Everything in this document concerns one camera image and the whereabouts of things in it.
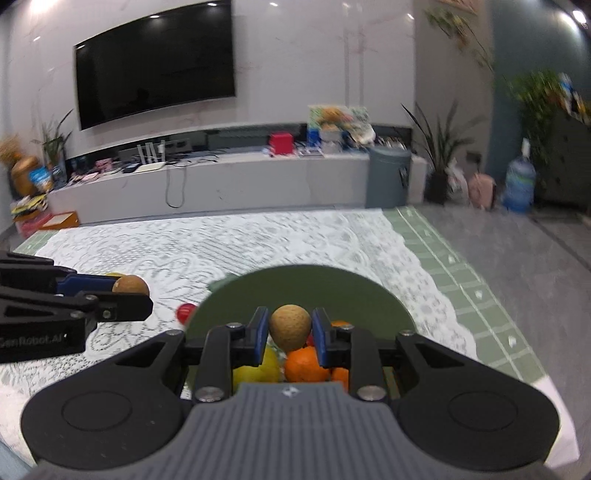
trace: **blue gripper pad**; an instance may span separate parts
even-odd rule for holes
[[[112,291],[113,285],[119,277],[105,275],[83,275],[73,273],[58,282],[57,293],[66,297],[73,297],[79,291]]]
[[[317,310],[312,312],[312,337],[314,337],[314,346],[316,347],[316,356],[321,367],[326,367],[328,364],[328,356],[326,353],[326,338],[324,337],[324,330],[320,323],[320,317]]]
[[[255,356],[258,365],[262,363],[262,357],[265,354],[265,347],[267,345],[267,337],[269,336],[269,310],[265,309],[265,313],[259,322],[256,329],[256,345]]]

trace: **black tv screen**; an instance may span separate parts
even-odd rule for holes
[[[75,52],[82,130],[235,95],[230,0],[140,18],[79,43]]]

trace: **gray gripper plate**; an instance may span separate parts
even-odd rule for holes
[[[195,406],[178,435],[146,459],[100,472],[42,462],[25,480],[555,480],[541,464],[469,472],[416,448],[389,408],[340,383],[243,384]]]

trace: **gray trash bin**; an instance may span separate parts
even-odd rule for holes
[[[369,151],[366,208],[394,208],[406,205],[411,151],[373,147]]]

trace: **green round plate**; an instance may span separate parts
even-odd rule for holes
[[[323,307],[330,319],[369,329],[377,338],[393,339],[400,330],[414,330],[402,303],[377,283],[340,268],[286,265],[258,270],[225,283],[192,315],[187,338],[229,322],[247,324],[257,307],[272,313],[295,304],[312,312]]]

